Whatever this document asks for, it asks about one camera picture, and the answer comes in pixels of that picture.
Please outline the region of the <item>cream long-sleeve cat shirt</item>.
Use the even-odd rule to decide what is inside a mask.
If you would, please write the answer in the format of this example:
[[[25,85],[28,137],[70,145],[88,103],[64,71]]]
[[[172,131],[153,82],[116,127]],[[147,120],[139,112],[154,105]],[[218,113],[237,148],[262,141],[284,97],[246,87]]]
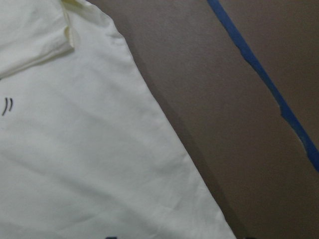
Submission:
[[[113,20],[0,3],[0,236],[232,239]]]

